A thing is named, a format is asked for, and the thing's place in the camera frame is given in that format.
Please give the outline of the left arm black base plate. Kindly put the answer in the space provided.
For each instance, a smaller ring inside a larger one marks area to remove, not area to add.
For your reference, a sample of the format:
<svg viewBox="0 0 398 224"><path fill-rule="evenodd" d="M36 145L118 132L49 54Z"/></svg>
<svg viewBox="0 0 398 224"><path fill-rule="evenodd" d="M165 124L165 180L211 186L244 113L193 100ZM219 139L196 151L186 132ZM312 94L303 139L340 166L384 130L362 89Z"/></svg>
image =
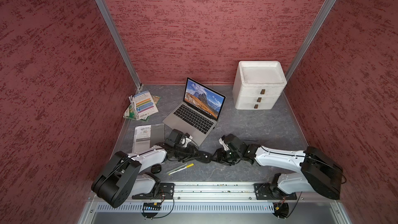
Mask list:
<svg viewBox="0 0 398 224"><path fill-rule="evenodd" d="M174 183L156 183L150 193L131 196L132 200L172 200Z"/></svg>

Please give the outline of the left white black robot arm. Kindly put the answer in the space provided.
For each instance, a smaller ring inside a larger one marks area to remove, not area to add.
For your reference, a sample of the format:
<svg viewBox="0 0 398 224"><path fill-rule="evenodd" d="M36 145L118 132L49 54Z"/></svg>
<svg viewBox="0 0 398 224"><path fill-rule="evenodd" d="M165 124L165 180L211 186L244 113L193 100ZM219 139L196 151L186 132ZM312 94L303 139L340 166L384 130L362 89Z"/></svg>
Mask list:
<svg viewBox="0 0 398 224"><path fill-rule="evenodd" d="M193 138L174 129L165 141L147 150L138 153L117 151L96 177L91 190L113 208L119 207L130 196L152 194L155 197L160 179L141 172L167 159L181 161L198 154L199 146Z"/></svg>

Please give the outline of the black wireless mouse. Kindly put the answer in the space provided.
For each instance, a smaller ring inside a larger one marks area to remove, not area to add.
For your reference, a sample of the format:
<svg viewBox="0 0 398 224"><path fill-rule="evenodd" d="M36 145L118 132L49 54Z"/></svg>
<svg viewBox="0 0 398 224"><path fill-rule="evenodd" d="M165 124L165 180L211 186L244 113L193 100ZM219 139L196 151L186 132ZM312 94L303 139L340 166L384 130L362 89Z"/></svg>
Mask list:
<svg viewBox="0 0 398 224"><path fill-rule="evenodd" d="M212 157L212 155L208 152L198 151L196 161L208 164L208 163L211 163L211 161L212 161L211 157Z"/></svg>

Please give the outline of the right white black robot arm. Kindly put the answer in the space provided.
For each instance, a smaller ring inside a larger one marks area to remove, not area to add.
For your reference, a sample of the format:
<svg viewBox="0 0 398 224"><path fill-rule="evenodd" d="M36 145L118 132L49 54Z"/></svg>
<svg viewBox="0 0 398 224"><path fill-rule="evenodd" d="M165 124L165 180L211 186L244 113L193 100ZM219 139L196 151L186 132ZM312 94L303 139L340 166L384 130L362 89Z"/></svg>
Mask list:
<svg viewBox="0 0 398 224"><path fill-rule="evenodd" d="M331 200L340 199L341 185L345 182L343 168L321 150L309 146L306 150L272 149L259 144L246 144L233 134L219 139L221 148L212 161L234 166L241 161L263 167L289 170L276 173L270 182L255 184L258 200L296 199L298 192L315 192Z"/></svg>

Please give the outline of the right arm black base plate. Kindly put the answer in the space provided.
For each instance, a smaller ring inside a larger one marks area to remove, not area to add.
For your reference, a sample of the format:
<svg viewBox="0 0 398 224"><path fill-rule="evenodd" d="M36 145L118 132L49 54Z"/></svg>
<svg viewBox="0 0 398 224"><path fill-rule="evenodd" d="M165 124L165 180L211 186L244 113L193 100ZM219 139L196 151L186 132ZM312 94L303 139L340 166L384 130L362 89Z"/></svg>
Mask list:
<svg viewBox="0 0 398 224"><path fill-rule="evenodd" d="M296 200L296 193L286 194L277 187L272 187L270 183L254 184L254 191L257 200Z"/></svg>

